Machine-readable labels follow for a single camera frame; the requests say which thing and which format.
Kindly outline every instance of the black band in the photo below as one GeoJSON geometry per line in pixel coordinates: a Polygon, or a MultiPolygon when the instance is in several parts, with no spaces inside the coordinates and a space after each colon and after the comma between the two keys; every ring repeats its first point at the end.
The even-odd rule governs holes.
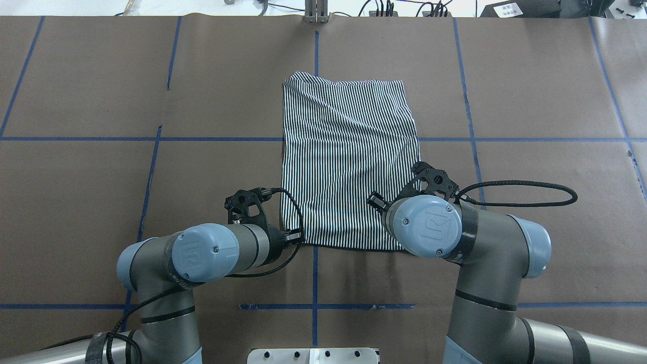
{"type": "Polygon", "coordinates": [[[252,233],[252,236],[254,237],[254,241],[256,242],[256,255],[254,255],[254,259],[252,260],[252,263],[247,268],[243,269],[243,271],[246,271],[246,270],[250,269],[254,265],[254,263],[256,263],[256,259],[258,259],[258,251],[261,250],[261,247],[258,246],[258,236],[256,236],[256,234],[254,234],[254,231],[252,229],[250,229],[249,226],[246,226],[244,224],[241,225],[241,226],[247,228],[247,230],[249,230],[249,232],[252,233]]]}
{"type": "Polygon", "coordinates": [[[586,341],[584,341],[582,335],[570,327],[555,326],[561,328],[571,342],[571,348],[573,348],[573,364],[591,364],[589,347],[586,345],[586,341]]]}
{"type": "Polygon", "coordinates": [[[478,211],[469,203],[461,202],[461,223],[463,225],[461,239],[449,256],[445,258],[448,262],[459,265],[472,252],[479,228],[478,211]]]}
{"type": "Polygon", "coordinates": [[[523,322],[523,325],[526,326],[526,331],[528,331],[528,364],[532,364],[534,361],[534,334],[532,333],[532,327],[525,319],[519,317],[519,320],[523,322]]]}
{"type": "Polygon", "coordinates": [[[102,364],[104,359],[105,332],[92,336],[85,351],[85,364],[102,364]]]}
{"type": "Polygon", "coordinates": [[[175,283],[177,283],[178,286],[184,288],[185,290],[190,290],[191,288],[200,286],[204,283],[195,283],[191,282],[190,280],[184,279],[180,276],[180,273],[177,272],[175,266],[173,265],[173,245],[175,245],[175,240],[178,236],[180,236],[180,234],[181,233],[176,233],[174,235],[171,235],[166,243],[166,248],[164,248],[164,267],[166,268],[166,273],[168,274],[168,276],[175,283]]]}
{"type": "MultiPolygon", "coordinates": [[[[135,331],[137,330],[130,331],[130,333],[128,334],[129,339],[132,339],[133,336],[135,336],[135,331]]],[[[132,348],[132,345],[130,345],[130,343],[126,341],[126,364],[132,364],[131,348],[132,348]]]]}
{"type": "Polygon", "coordinates": [[[159,315],[159,316],[153,316],[153,317],[142,317],[142,324],[152,324],[152,323],[157,323],[159,321],[170,320],[170,319],[174,319],[176,317],[184,316],[187,313],[192,313],[192,312],[195,312],[195,306],[191,306],[191,307],[185,308],[183,310],[167,313],[166,315],[159,315]]]}
{"type": "Polygon", "coordinates": [[[474,303],[482,304],[483,306],[496,308],[497,310],[512,311],[512,312],[515,312],[517,310],[517,305],[515,304],[507,304],[507,303],[501,303],[497,301],[491,301],[459,290],[456,290],[456,297],[460,297],[462,299],[466,299],[474,303]]]}

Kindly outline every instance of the blue tape line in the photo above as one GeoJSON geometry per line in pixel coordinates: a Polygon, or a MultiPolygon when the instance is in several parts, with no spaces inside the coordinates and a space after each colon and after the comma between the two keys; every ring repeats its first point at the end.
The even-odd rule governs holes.
{"type": "Polygon", "coordinates": [[[283,137],[163,137],[169,142],[282,142],[283,137]]]}
{"type": "Polygon", "coordinates": [[[418,138],[419,142],[470,142],[471,138],[418,138]]]}
{"type": "Polygon", "coordinates": [[[647,308],[647,302],[538,302],[519,303],[518,308],[647,308]]]}
{"type": "Polygon", "coordinates": [[[26,142],[152,142],[154,137],[2,137],[3,141],[26,141],[26,142]]]}
{"type": "Polygon", "coordinates": [[[622,136],[627,143],[627,148],[631,153],[631,161],[633,163],[633,169],[636,172],[638,177],[638,183],[641,186],[642,198],[647,202],[647,190],[645,189],[644,179],[642,178],[641,169],[638,167],[638,162],[636,161],[636,154],[633,152],[633,147],[631,146],[631,141],[629,139],[629,134],[627,133],[627,127],[622,118],[622,113],[620,112],[620,107],[618,106],[618,100],[615,98],[615,93],[613,92],[613,87],[611,86],[611,81],[609,80],[609,74],[606,71],[606,66],[604,65],[604,60],[602,59],[602,53],[600,52],[600,46],[598,45],[598,37],[595,32],[595,26],[593,25],[593,18],[589,16],[589,27],[591,28],[591,35],[593,37],[593,47],[595,48],[595,54],[598,56],[598,62],[600,63],[600,68],[602,69],[602,75],[604,76],[604,82],[609,89],[609,95],[611,96],[611,101],[613,103],[613,109],[615,114],[618,117],[618,122],[620,123],[620,129],[622,130],[622,136]]]}
{"type": "MultiPolygon", "coordinates": [[[[312,310],[312,304],[241,304],[241,310],[312,310]]],[[[415,304],[317,304],[317,310],[411,310],[415,304]]]]}
{"type": "Polygon", "coordinates": [[[173,39],[173,50],[171,51],[171,62],[168,64],[168,80],[166,81],[166,90],[171,89],[171,76],[173,75],[173,64],[175,63],[175,51],[177,51],[177,39],[180,36],[180,25],[182,25],[182,17],[177,17],[177,25],[175,26],[175,38],[173,39]]]}
{"type": "Polygon", "coordinates": [[[314,75],[319,77],[319,32],[314,31],[314,75]]]}
{"type": "Polygon", "coordinates": [[[313,348],[318,347],[318,317],[317,309],[319,305],[319,248],[313,246],[313,348]]]}
{"type": "MultiPolygon", "coordinates": [[[[319,32],[314,31],[314,75],[319,77],[319,32]]],[[[319,294],[319,248],[313,246],[313,348],[319,347],[318,339],[318,294],[319,294]]]]}
{"type": "Polygon", "coordinates": [[[0,310],[123,310],[123,304],[3,303],[0,310]]]}
{"type": "Polygon", "coordinates": [[[9,106],[6,109],[5,119],[2,121],[2,126],[0,126],[0,137],[5,133],[5,128],[7,122],[9,122],[9,116],[11,115],[11,110],[14,107],[14,102],[18,96],[18,91],[20,90],[20,85],[23,83],[23,78],[25,77],[25,72],[27,71],[27,66],[29,65],[29,60],[34,53],[34,48],[36,47],[36,41],[38,40],[38,35],[40,34],[41,29],[43,28],[43,22],[45,17],[41,16],[40,21],[38,22],[38,27],[36,28],[36,33],[34,34],[34,39],[32,40],[32,45],[29,47],[29,52],[27,53],[27,58],[25,58],[25,63],[23,64],[23,69],[20,71],[20,76],[18,76],[18,82],[16,82],[16,88],[14,88],[14,94],[11,96],[9,101],[9,106]]]}
{"type": "Polygon", "coordinates": [[[296,304],[241,304],[241,310],[312,310],[309,303],[296,304]]]}
{"type": "Polygon", "coordinates": [[[475,138],[477,142],[624,142],[622,138],[475,138]]]}
{"type": "Polygon", "coordinates": [[[411,310],[415,304],[319,304],[320,310],[411,310]]]}
{"type": "MultiPolygon", "coordinates": [[[[456,18],[453,17],[452,21],[454,22],[454,38],[456,40],[456,53],[458,55],[458,67],[461,70],[461,83],[463,84],[463,98],[465,100],[465,112],[467,113],[467,120],[469,121],[468,125],[470,128],[470,139],[472,141],[472,155],[474,156],[474,166],[476,168],[476,181],[478,183],[483,182],[481,177],[481,165],[479,164],[479,156],[476,150],[476,135],[474,133],[474,123],[472,122],[472,108],[470,107],[470,101],[467,98],[467,81],[465,80],[465,68],[463,67],[463,53],[461,52],[461,41],[458,35],[458,22],[456,18]]],[[[485,202],[485,193],[483,188],[479,188],[479,196],[481,197],[481,202],[485,202]]]]}
{"type": "MultiPolygon", "coordinates": [[[[151,184],[153,182],[153,174],[155,173],[155,162],[157,161],[157,150],[160,146],[160,140],[162,138],[162,126],[157,127],[157,136],[155,137],[155,146],[153,147],[153,157],[151,157],[151,167],[148,170],[148,180],[146,181],[146,192],[144,193],[144,204],[142,206],[142,215],[139,219],[139,228],[137,229],[137,241],[141,242],[144,235],[144,220],[146,220],[146,214],[148,213],[148,200],[151,196],[151,184]]],[[[124,307],[124,315],[130,309],[130,302],[133,297],[133,292],[128,291],[126,293],[126,304],[124,307]]],[[[121,326],[121,331],[126,331],[126,326],[128,320],[124,320],[121,326]]]]}
{"type": "Polygon", "coordinates": [[[157,128],[157,136],[155,137],[155,146],[153,147],[153,157],[151,158],[151,168],[148,170],[148,182],[146,183],[146,193],[144,194],[144,206],[142,207],[142,216],[139,219],[139,230],[137,232],[137,241],[141,242],[144,235],[144,220],[148,212],[148,199],[151,195],[151,184],[153,182],[153,173],[155,173],[155,162],[157,161],[157,150],[160,146],[162,137],[162,126],[157,128]]]}
{"type": "MultiPolygon", "coordinates": [[[[0,141],[42,142],[154,142],[155,137],[0,137],[0,141]]],[[[163,142],[283,142],[283,137],[161,137],[163,142]]],[[[623,138],[474,138],[476,142],[626,142],[623,138]]],[[[647,138],[629,138],[630,142],[647,142],[647,138]]],[[[419,142],[472,142],[462,137],[419,137],[419,142]]]]}

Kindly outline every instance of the metal bracket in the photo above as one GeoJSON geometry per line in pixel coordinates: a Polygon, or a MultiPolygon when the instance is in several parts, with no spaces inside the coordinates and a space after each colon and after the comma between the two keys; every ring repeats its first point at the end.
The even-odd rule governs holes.
{"type": "Polygon", "coordinates": [[[255,349],[247,364],[379,364],[380,350],[373,348],[255,349]]]}
{"type": "Polygon", "coordinates": [[[306,23],[328,23],[328,0],[305,0],[306,23]]]}

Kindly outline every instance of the black electronic device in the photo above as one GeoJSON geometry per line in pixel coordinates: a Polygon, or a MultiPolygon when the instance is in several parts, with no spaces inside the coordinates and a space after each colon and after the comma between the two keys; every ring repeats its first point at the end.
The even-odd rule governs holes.
{"type": "Polygon", "coordinates": [[[487,5],[481,17],[560,17],[558,0],[513,0],[487,5]]]}

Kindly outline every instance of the table surface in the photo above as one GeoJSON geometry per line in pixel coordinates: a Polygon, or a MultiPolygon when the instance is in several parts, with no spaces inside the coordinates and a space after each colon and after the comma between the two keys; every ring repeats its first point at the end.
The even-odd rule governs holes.
{"type": "MultiPolygon", "coordinates": [[[[281,185],[281,85],[295,71],[403,80],[422,159],[461,186],[573,187],[580,199],[567,207],[492,209],[536,221],[553,239],[547,271],[523,282],[519,315],[647,345],[646,27],[2,18],[0,327],[12,335],[0,336],[0,353],[109,329],[136,299],[115,277],[126,246],[224,223],[225,197],[281,185]]],[[[561,197],[485,191],[487,201],[561,197]]],[[[277,222],[278,199],[266,210],[277,222]]],[[[384,363],[440,362],[456,275],[452,264],[404,253],[306,247],[275,275],[195,290],[205,362],[317,345],[377,347],[384,363]]]]}

